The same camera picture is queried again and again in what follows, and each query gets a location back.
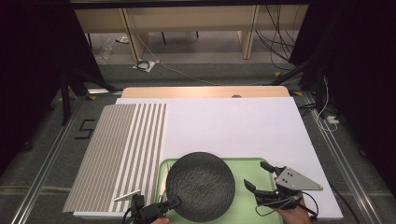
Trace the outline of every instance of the black cable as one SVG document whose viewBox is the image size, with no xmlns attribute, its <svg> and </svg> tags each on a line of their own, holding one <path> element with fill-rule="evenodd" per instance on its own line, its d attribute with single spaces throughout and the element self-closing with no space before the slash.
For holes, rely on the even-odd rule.
<svg viewBox="0 0 396 224">
<path fill-rule="evenodd" d="M 279 44 L 279 45 L 284 44 L 284 43 L 281 43 L 281 42 L 278 42 L 278 41 L 273 41 L 273 40 L 271 40 L 270 38 L 268 38 L 268 37 L 266 37 L 265 35 L 263 35 L 261 31 L 257 31 L 257 30 L 256 30 L 256 33 L 257 33 L 257 35 L 258 35 L 259 37 L 262 37 L 262 38 L 264 38 L 264 39 L 267 40 L 267 41 L 274 42 L 274 44 Z M 294 45 L 290 45 L 290 44 L 284 44 L 284 45 L 287 45 L 287 46 L 289 46 L 289 47 L 294 47 Z"/>
<path fill-rule="evenodd" d="M 281 5 L 277 5 L 276 10 L 275 10 L 276 11 L 276 30 L 277 30 L 277 33 L 279 34 L 280 41 L 283 44 L 286 44 L 286 41 L 283 39 L 282 34 L 280 33 L 280 10 L 281 10 Z M 281 47 L 283 49 L 283 52 L 285 52 L 285 55 L 288 55 L 288 53 L 285 51 L 285 48 L 289 52 L 289 55 L 291 54 L 288 46 L 281 45 Z"/>
<path fill-rule="evenodd" d="M 126 224 L 134 224 L 134 218 L 133 217 L 129 217 Z"/>
<path fill-rule="evenodd" d="M 292 33 L 292 35 L 291 35 L 291 36 L 292 36 L 291 41 L 293 41 L 293 43 L 295 43 L 295 41 L 294 41 L 294 31 L 295 31 L 295 28 L 294 28 L 294 26 L 296 25 L 298 12 L 300 11 L 301 6 L 302 6 L 302 5 L 300 5 L 300 6 L 298 7 L 298 9 L 297 9 L 297 11 L 296 11 L 296 14 L 295 14 L 295 16 L 294 16 L 293 33 Z"/>
<path fill-rule="evenodd" d="M 315 107 L 315 103 L 307 104 L 307 105 L 300 105 L 298 108 L 308 108 L 308 107 Z"/>
<path fill-rule="evenodd" d="M 276 33 L 279 33 L 279 31 L 278 31 L 278 27 L 276 26 L 276 23 L 275 23 L 273 17 L 271 16 L 271 12 L 270 12 L 270 9 L 268 8 L 268 5 L 265 5 L 265 7 L 266 7 L 266 9 L 267 9 L 268 15 L 270 16 L 271 22 L 272 22 L 272 24 L 274 25 L 274 28 L 275 28 L 275 33 L 274 33 L 273 42 L 271 43 L 271 50 L 272 50 L 272 46 L 273 46 L 273 43 L 274 43 L 275 38 L 276 38 Z"/>
<path fill-rule="evenodd" d="M 282 58 L 282 59 L 285 60 L 285 61 L 288 60 L 288 59 L 285 58 L 282 54 L 280 54 L 279 52 L 277 52 L 276 50 L 273 49 L 272 46 L 273 46 L 273 44 L 274 44 L 274 41 L 269 40 L 269 41 L 271 41 L 271 46 L 270 46 L 270 45 L 268 45 L 268 43 L 266 43 L 265 40 L 262 38 L 262 37 L 266 38 L 265 36 L 262 36 L 262 37 L 261 37 L 259 31 L 256 31 L 256 34 L 259 36 L 259 39 L 260 39 L 260 41 L 264 44 L 264 46 L 267 47 L 267 48 L 270 50 L 270 59 L 271 59 L 272 65 L 273 65 L 274 67 L 278 68 L 278 69 L 281 69 L 281 70 L 291 70 L 291 68 L 279 67 L 279 66 L 277 66 L 277 65 L 274 63 L 274 60 L 273 60 L 273 58 L 272 58 L 272 54 L 273 54 L 273 53 L 274 53 L 275 55 L 277 55 L 278 57 Z"/>
<path fill-rule="evenodd" d="M 288 32 L 287 30 L 285 30 L 285 32 L 286 32 L 286 34 L 288 35 L 288 37 L 290 38 L 290 40 L 291 40 L 293 43 L 295 43 L 295 42 L 294 42 L 294 38 L 289 34 L 289 32 Z"/>
<path fill-rule="evenodd" d="M 332 188 L 332 190 L 334 190 L 335 193 L 338 194 L 338 196 L 340 197 L 340 199 L 344 202 L 344 204 L 346 205 L 346 207 L 349 209 L 350 213 L 352 214 L 352 216 L 355 218 L 356 223 L 360 223 L 358 216 L 356 215 L 356 213 L 353 211 L 352 207 L 349 205 L 349 203 L 347 202 L 347 200 L 340 194 L 340 192 L 338 192 L 338 190 L 331 184 L 329 183 L 330 188 Z"/>
<path fill-rule="evenodd" d="M 283 203 L 282 205 L 280 205 L 280 206 L 277 208 L 277 209 L 282 209 L 283 207 L 285 207 L 285 206 L 287 206 L 289 203 L 291 203 L 291 199 L 288 198 L 288 199 L 284 199 L 284 200 L 282 200 L 282 201 L 280 201 L 280 202 L 265 203 L 265 204 L 257 205 L 257 206 L 256 206 L 256 213 L 257 213 L 257 215 L 259 215 L 259 216 L 261 216 L 261 217 L 266 217 L 266 216 L 268 216 L 268 215 L 270 215 L 270 214 L 273 214 L 276 210 L 272 210 L 271 212 L 268 212 L 268 213 L 265 213 L 265 214 L 260 214 L 259 211 L 258 211 L 258 208 L 259 208 L 259 207 L 263 207 L 263 206 L 269 206 L 269 205 L 274 204 L 274 203 Z"/>
<path fill-rule="evenodd" d="M 128 208 L 128 209 L 126 210 L 126 212 L 125 212 L 125 214 L 124 214 L 124 216 L 123 216 L 123 218 L 122 218 L 122 224 L 128 224 L 128 223 L 130 223 L 129 220 L 130 220 L 131 218 L 128 218 L 128 222 L 126 222 L 126 216 L 128 215 L 129 212 L 131 212 L 131 210 L 132 210 L 132 208 Z"/>
<path fill-rule="evenodd" d="M 308 114 L 308 112 L 310 112 L 310 111 L 312 111 L 312 110 L 314 110 L 314 109 L 315 109 L 314 107 L 312 107 L 312 108 L 307 108 L 307 109 L 305 110 L 305 112 L 301 115 L 301 117 L 303 118 L 305 115 Z"/>
<path fill-rule="evenodd" d="M 300 203 L 298 203 L 297 205 L 298 205 L 299 207 L 303 208 L 305 211 L 311 213 L 311 214 L 313 215 L 313 216 L 310 217 L 310 218 L 311 218 L 311 221 L 315 221 L 315 220 L 318 219 L 318 215 L 319 215 L 318 203 L 317 203 L 317 201 L 314 199 L 314 197 L 312 197 L 310 194 L 308 194 L 308 193 L 306 193 L 306 192 L 303 192 L 303 194 L 308 195 L 308 196 L 312 199 L 312 201 L 314 201 L 315 207 L 317 208 L 317 212 L 316 212 L 316 213 L 313 212 L 312 210 L 310 210 L 309 208 L 303 206 L 303 205 L 300 204 Z"/>
</svg>

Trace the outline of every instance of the electrical wire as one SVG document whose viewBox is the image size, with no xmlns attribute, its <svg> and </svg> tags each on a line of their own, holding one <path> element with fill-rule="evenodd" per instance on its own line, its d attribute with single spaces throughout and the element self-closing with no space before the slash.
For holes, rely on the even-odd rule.
<svg viewBox="0 0 396 224">
<path fill-rule="evenodd" d="M 266 217 L 266 216 L 268 216 L 268 215 L 270 215 L 270 214 L 273 214 L 276 210 L 273 210 L 273 211 L 268 212 L 268 213 L 265 213 L 265 214 L 260 214 L 260 212 L 259 212 L 259 210 L 258 210 L 259 207 L 268 206 L 268 205 L 275 204 L 275 203 L 283 203 L 283 202 L 285 202 L 285 203 L 282 204 L 280 207 L 278 207 L 278 209 L 282 209 L 283 207 L 285 207 L 286 205 L 288 205 L 288 204 L 291 202 L 291 199 L 290 199 L 290 198 L 287 198 L 287 199 L 284 199 L 284 200 L 279 201 L 279 202 L 265 203 L 265 204 L 257 205 L 257 206 L 256 206 L 256 213 L 257 213 L 259 216 L 261 216 L 261 217 Z"/>
<path fill-rule="evenodd" d="M 332 133 L 332 132 L 335 132 L 335 131 L 338 129 L 337 124 L 334 123 L 334 126 L 335 126 L 334 129 L 330 129 L 330 128 L 329 128 L 329 129 L 326 129 L 326 128 L 323 127 L 323 125 L 320 123 L 320 121 L 318 121 L 320 115 L 323 113 L 323 111 L 326 109 L 327 104 L 329 103 L 329 86 L 328 86 L 328 84 L 327 84 L 327 79 L 326 79 L 326 78 L 323 78 L 323 80 L 324 80 L 324 83 L 325 83 L 325 86 L 326 86 L 326 103 L 325 103 L 325 105 L 323 106 L 323 108 L 320 110 L 320 112 L 317 114 L 317 118 L 315 119 L 315 122 L 317 123 L 317 125 L 319 126 L 319 128 L 320 128 L 321 130 L 323 130 L 323 131 L 325 131 L 325 132 L 330 132 L 330 133 Z"/>
<path fill-rule="evenodd" d="M 268 6 L 265 6 L 268 12 L 268 15 L 270 16 L 271 22 L 274 25 L 275 28 L 275 32 L 274 32 L 274 36 L 273 39 L 269 39 L 267 37 L 265 37 L 260 31 L 256 31 L 256 34 L 259 36 L 260 41 L 264 44 L 265 47 L 267 47 L 270 50 L 270 59 L 271 59 L 271 63 L 273 64 L 273 66 L 275 66 L 278 69 L 282 69 L 282 70 L 291 70 L 289 68 L 284 68 L 284 67 L 279 67 L 278 65 L 276 65 L 274 63 L 274 59 L 273 59 L 273 53 L 275 55 L 277 55 L 279 58 L 281 58 L 282 60 L 286 61 L 286 63 L 289 62 L 290 59 L 290 55 L 291 55 L 291 51 L 289 49 L 289 47 L 293 47 L 293 45 L 287 44 L 286 41 L 284 40 L 282 34 L 280 33 L 280 16 L 281 16 L 281 6 L 278 5 L 274 8 L 274 15 L 272 15 L 272 13 L 270 12 L 270 9 L 268 8 Z M 297 15 L 298 12 L 301 8 L 301 5 L 299 6 L 299 8 L 296 11 L 296 15 L 294 16 L 294 23 L 293 23 L 293 33 L 292 36 L 290 36 L 288 31 L 285 31 L 286 34 L 289 36 L 290 40 L 295 43 L 294 41 L 294 27 L 295 27 L 295 22 L 297 20 Z M 280 42 L 276 41 L 276 35 L 279 36 Z M 274 44 L 278 44 L 280 46 L 280 48 L 283 50 L 283 53 L 279 53 L 278 51 L 276 51 L 274 49 Z"/>
<path fill-rule="evenodd" d="M 128 213 L 131 212 L 131 216 L 128 218 L 128 220 L 126 220 L 126 216 L 128 216 Z M 128 224 L 131 223 L 130 219 L 132 217 L 132 208 L 128 208 L 124 214 L 124 216 L 122 217 L 122 224 Z"/>
<path fill-rule="evenodd" d="M 319 207 L 318 207 L 317 201 L 314 199 L 314 197 L 312 197 L 312 195 L 310 195 L 310 194 L 308 194 L 308 193 L 306 193 L 306 192 L 303 192 L 303 194 L 309 196 L 309 197 L 312 199 L 312 201 L 314 201 L 315 207 L 317 208 L 317 212 L 316 212 L 316 213 L 313 212 L 313 211 L 310 210 L 309 208 L 307 208 L 307 207 L 301 205 L 300 203 L 298 203 L 297 205 L 298 205 L 299 207 L 303 208 L 305 211 L 307 211 L 307 212 L 309 212 L 309 213 L 311 213 L 311 214 L 313 215 L 312 217 L 310 217 L 310 218 L 311 218 L 311 221 L 317 220 L 317 219 L 318 219 L 318 215 L 319 215 Z"/>
<path fill-rule="evenodd" d="M 294 41 L 294 31 L 295 31 L 295 25 L 296 25 L 296 21 L 297 21 L 297 16 L 298 16 L 298 13 L 299 13 L 299 11 L 300 11 L 300 9 L 301 9 L 301 6 L 302 6 L 302 5 L 300 5 L 300 6 L 297 8 L 296 14 L 295 14 L 295 16 L 294 16 L 293 33 L 291 34 L 291 37 L 292 37 L 291 41 L 292 41 L 293 43 L 295 43 L 295 41 Z"/>
<path fill-rule="evenodd" d="M 148 50 L 148 52 L 149 52 L 154 58 L 158 58 L 158 57 L 149 49 L 149 47 L 148 47 L 148 46 L 145 44 L 145 42 L 140 38 L 140 36 L 138 35 L 137 37 L 138 37 L 138 39 L 142 42 L 142 44 L 145 46 L 145 48 Z M 189 75 L 187 75 L 187 74 L 185 74 L 185 73 L 183 73 L 183 72 L 180 72 L 180 71 L 178 71 L 178 70 L 176 70 L 176 69 L 173 69 L 173 68 L 168 67 L 168 66 L 165 65 L 163 62 L 161 62 L 161 60 L 160 60 L 160 64 L 161 64 L 164 68 L 168 69 L 169 71 L 173 71 L 173 72 L 176 72 L 176 73 L 181 74 L 181 75 L 184 76 L 184 77 L 188 77 L 188 78 L 190 78 L 190 79 L 192 79 L 192 80 L 199 81 L 199 82 L 204 82 L 204 83 L 206 83 L 206 84 L 210 84 L 210 85 L 214 85 L 214 86 L 254 86 L 254 85 L 269 85 L 269 84 L 271 84 L 271 82 L 253 82 L 253 83 L 249 83 L 249 84 L 245 84 L 245 83 L 244 83 L 244 84 L 227 84 L 227 85 L 225 85 L 225 84 L 219 84 L 219 83 L 216 83 L 216 82 L 206 81 L 206 80 L 203 80 L 203 79 L 200 79 L 200 78 L 196 78 L 196 77 L 191 77 L 191 76 L 189 76 Z"/>
<path fill-rule="evenodd" d="M 307 109 L 305 110 L 305 112 L 301 115 L 301 117 L 304 117 L 305 115 L 307 115 L 310 111 L 312 111 L 312 110 L 314 110 L 314 109 L 315 109 L 314 107 L 307 108 Z"/>
<path fill-rule="evenodd" d="M 352 207 L 350 206 L 350 204 L 347 202 L 347 200 L 340 194 L 340 192 L 338 192 L 338 190 L 331 184 L 329 183 L 330 188 L 332 188 L 332 190 L 334 190 L 334 192 L 336 194 L 338 194 L 338 196 L 340 197 L 340 199 L 344 202 L 344 204 L 346 205 L 346 207 L 349 209 L 350 213 L 352 214 L 352 216 L 355 218 L 356 223 L 361 223 L 358 219 L 358 216 L 356 215 L 356 213 L 353 211 Z"/>
</svg>

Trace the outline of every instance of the green tray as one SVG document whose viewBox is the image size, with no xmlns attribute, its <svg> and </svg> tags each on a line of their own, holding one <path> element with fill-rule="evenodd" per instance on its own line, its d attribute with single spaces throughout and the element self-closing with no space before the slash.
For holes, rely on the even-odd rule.
<svg viewBox="0 0 396 224">
<path fill-rule="evenodd" d="M 260 158 L 235 158 L 223 160 L 233 172 L 233 178 L 235 180 L 235 196 L 233 198 L 233 203 L 223 216 L 206 223 L 283 223 L 282 217 L 277 212 L 265 217 L 259 216 L 259 214 L 256 212 L 257 204 L 254 195 L 245 188 L 244 179 L 254 184 L 257 189 L 275 189 L 275 183 L 272 174 L 266 172 L 260 167 L 260 162 L 265 160 Z M 161 192 L 161 185 L 163 180 L 166 180 L 166 176 L 163 175 L 167 174 L 168 169 L 170 169 L 176 161 L 177 159 L 169 159 L 163 161 L 160 165 L 155 194 L 157 202 L 160 200 L 161 195 L 163 194 L 163 192 Z M 261 206 L 258 208 L 258 211 L 260 214 L 267 214 L 273 210 L 271 208 Z M 171 219 L 172 224 L 196 223 L 188 221 L 187 219 L 179 216 L 174 210 L 169 211 L 166 216 Z"/>
</svg>

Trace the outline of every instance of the striped board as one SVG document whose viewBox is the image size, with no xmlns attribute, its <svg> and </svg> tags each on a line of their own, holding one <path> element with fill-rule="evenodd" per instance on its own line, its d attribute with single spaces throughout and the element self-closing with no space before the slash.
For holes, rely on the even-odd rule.
<svg viewBox="0 0 396 224">
<path fill-rule="evenodd" d="M 137 189 L 154 203 L 166 108 L 105 106 L 63 212 L 125 212 L 130 202 L 114 199 Z"/>
</svg>

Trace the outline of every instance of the white table surface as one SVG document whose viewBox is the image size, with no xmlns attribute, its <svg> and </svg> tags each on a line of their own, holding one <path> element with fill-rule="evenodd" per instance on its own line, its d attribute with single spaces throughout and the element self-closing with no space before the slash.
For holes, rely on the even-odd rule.
<svg viewBox="0 0 396 224">
<path fill-rule="evenodd" d="M 323 186 L 323 191 L 305 190 L 318 203 L 318 218 L 343 217 L 291 97 L 120 98 L 116 102 L 155 103 L 169 106 L 162 161 L 205 151 L 221 158 L 263 158 L 273 166 L 289 166 Z M 258 164 L 257 172 L 266 171 Z M 312 200 L 304 199 L 316 211 Z"/>
</svg>

